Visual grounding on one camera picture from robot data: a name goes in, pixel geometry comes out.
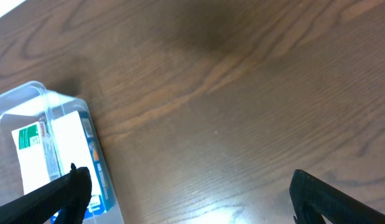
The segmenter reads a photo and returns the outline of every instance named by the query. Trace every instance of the wooden table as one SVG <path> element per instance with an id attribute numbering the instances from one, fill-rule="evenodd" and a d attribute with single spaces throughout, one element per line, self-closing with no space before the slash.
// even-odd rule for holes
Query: wooden table
<path id="1" fill-rule="evenodd" d="M 384 0 L 28 0 L 28 80 L 88 102 L 126 223 L 293 223 L 295 169 L 385 213 Z"/>

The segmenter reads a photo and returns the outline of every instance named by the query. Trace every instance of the transparent plastic box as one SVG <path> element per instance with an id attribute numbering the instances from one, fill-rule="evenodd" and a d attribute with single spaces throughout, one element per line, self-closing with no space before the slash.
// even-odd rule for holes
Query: transparent plastic box
<path id="1" fill-rule="evenodd" d="M 0 206 L 24 195 L 21 167 L 11 132 L 44 119 L 52 133 L 53 146 L 57 149 L 52 122 L 74 111 L 89 114 L 84 100 L 46 90 L 40 82 L 31 81 L 0 95 Z M 111 184 L 100 145 L 97 147 L 102 157 L 102 170 Z M 109 190 L 113 194 L 114 205 L 108 212 L 93 215 L 83 223 L 123 223 L 113 188 Z"/>

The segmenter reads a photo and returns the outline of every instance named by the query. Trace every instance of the wood grain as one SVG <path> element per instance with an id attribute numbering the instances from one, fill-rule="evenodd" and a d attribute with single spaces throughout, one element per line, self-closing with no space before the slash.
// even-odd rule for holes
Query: wood grain
<path id="1" fill-rule="evenodd" d="M 128 223 L 290 223 L 306 169 L 385 213 L 385 1 L 46 1 L 0 93 L 85 99 Z"/>

